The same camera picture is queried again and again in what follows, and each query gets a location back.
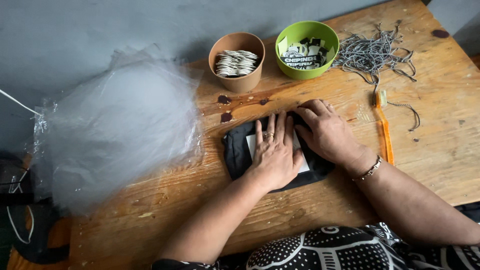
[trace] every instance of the bracelet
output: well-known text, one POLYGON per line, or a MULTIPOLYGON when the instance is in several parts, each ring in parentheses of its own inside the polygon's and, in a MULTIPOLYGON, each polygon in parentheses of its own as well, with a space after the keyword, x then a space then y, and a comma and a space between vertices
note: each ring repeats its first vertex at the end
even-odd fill
POLYGON ((382 161, 384 160, 379 155, 377 155, 377 157, 378 157, 377 158, 377 163, 366 174, 364 174, 362 177, 355 178, 355 179, 352 179, 352 180, 353 181, 362 181, 362 180, 365 180, 365 178, 367 178, 368 176, 375 173, 377 171, 378 167, 380 167, 380 164, 382 163, 382 161))

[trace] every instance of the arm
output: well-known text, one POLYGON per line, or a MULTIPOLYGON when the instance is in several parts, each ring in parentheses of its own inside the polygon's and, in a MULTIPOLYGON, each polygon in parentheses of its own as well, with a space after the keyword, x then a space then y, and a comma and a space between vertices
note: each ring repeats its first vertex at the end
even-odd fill
POLYGON ((267 132, 256 123, 256 150, 252 166, 210 200, 169 240, 158 258, 213 264, 230 235, 255 204, 269 191, 282 188, 298 174, 301 152, 292 153, 293 120, 280 113, 268 121, 267 132))
MULTIPOLYGON (((309 100, 296 112, 312 129, 310 132, 296 126, 308 146, 343 166, 353 179, 376 163, 377 155, 356 140, 348 123, 327 101, 309 100)), ((386 161, 372 176, 356 183, 380 218, 406 241, 431 245, 480 243, 480 225, 386 161)))

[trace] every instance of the hand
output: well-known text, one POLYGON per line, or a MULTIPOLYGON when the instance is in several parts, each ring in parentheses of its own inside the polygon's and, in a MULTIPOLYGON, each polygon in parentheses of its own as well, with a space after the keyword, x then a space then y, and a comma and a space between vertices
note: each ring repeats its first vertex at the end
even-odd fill
POLYGON ((308 147, 322 158, 347 169, 353 177, 368 171, 376 162, 376 155, 359 143, 350 125, 337 114, 328 101, 312 99, 295 109, 312 132, 297 125, 299 135, 308 147))
POLYGON ((256 148, 251 167, 245 179, 255 181, 265 192, 286 186, 302 165, 301 149, 293 153, 293 119, 282 111, 275 127, 275 115, 268 119, 267 135, 263 137, 262 124, 256 122, 256 148))

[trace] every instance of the green bowl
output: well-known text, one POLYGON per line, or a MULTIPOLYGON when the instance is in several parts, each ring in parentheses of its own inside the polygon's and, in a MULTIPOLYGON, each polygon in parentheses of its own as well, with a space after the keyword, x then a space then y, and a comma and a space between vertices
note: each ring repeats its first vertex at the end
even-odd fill
POLYGON ((287 76, 294 78, 296 80, 307 80, 318 77, 324 73, 328 67, 335 59, 338 54, 338 48, 340 47, 340 42, 335 31, 326 24, 322 24, 316 21, 303 21, 290 25, 285 28, 282 33, 278 35, 275 42, 275 51, 276 51, 276 62, 280 69, 287 76), (325 65, 310 70, 300 70, 292 68, 280 59, 280 54, 278 53, 278 43, 283 40, 284 37, 287 37, 287 42, 290 45, 293 42, 299 42, 300 40, 308 37, 316 37, 325 40, 324 47, 330 49, 332 46, 335 48, 335 56, 330 60, 330 62, 325 65))

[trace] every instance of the finger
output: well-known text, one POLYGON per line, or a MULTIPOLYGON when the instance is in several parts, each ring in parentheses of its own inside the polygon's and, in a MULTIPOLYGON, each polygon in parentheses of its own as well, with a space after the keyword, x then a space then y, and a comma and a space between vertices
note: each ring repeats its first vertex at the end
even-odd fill
MULTIPOLYGON (((273 113, 268 118, 267 134, 275 134, 275 115, 273 113)), ((273 137, 267 136, 265 141, 271 142, 273 141, 273 137)))
POLYGON ((287 147, 293 146, 293 118, 287 117, 287 123, 285 124, 285 135, 283 137, 283 144, 287 147))
POLYGON ((313 147, 313 133, 310 132, 305 127, 301 126, 301 125, 296 125, 295 129, 297 130, 297 134, 305 140, 308 147, 312 148, 313 147))
POLYGON ((264 134, 262 132, 262 123, 260 122, 260 120, 257 120, 255 122, 255 134, 256 134, 256 138, 257 138, 257 146, 259 146, 262 142, 264 142, 264 134))
POLYGON ((295 112, 300 115, 310 127, 315 125, 317 115, 312 110, 299 107, 295 109, 295 112))
POLYGON ((323 99, 321 99, 320 101, 325 105, 325 108, 327 108, 329 112, 336 114, 335 108, 333 108, 332 104, 323 99))
POLYGON ((285 119, 287 117, 287 113, 283 110, 278 115, 278 119, 276 121, 275 127, 275 141, 276 142, 283 142, 283 135, 285 134, 285 119))
POLYGON ((311 109, 316 115, 322 115, 325 113, 329 113, 325 104, 321 102, 319 99, 311 99, 301 105, 303 108, 311 109))
POLYGON ((295 173, 299 173, 299 170, 302 164, 303 164, 302 151, 301 151, 301 148, 298 148, 293 153, 293 171, 295 173))

